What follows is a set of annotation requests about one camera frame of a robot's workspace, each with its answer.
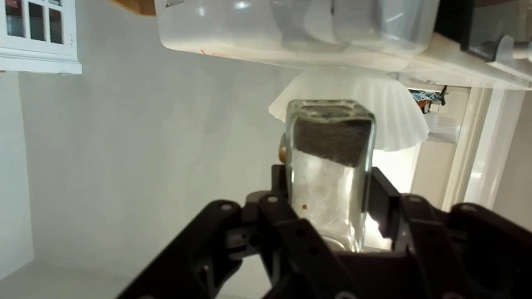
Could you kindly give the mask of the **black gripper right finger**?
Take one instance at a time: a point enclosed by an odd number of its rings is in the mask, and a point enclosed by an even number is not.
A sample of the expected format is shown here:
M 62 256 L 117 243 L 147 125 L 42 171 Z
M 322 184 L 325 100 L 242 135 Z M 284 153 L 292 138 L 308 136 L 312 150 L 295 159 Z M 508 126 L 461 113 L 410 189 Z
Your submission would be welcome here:
M 413 209 L 420 204 L 418 198 L 398 193 L 378 168 L 370 169 L 367 214 L 378 224 L 378 233 L 390 241 L 392 251 L 418 254 L 410 223 Z

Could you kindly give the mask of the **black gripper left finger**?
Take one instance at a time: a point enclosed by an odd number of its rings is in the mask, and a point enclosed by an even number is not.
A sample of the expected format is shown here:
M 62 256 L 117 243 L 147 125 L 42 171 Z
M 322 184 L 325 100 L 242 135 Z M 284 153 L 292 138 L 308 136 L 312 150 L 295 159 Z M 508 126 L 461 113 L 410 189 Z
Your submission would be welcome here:
M 262 234 L 262 252 L 272 252 L 287 246 L 292 234 L 294 213 L 287 201 L 285 166 L 270 168 L 270 188 L 259 199 L 259 228 Z

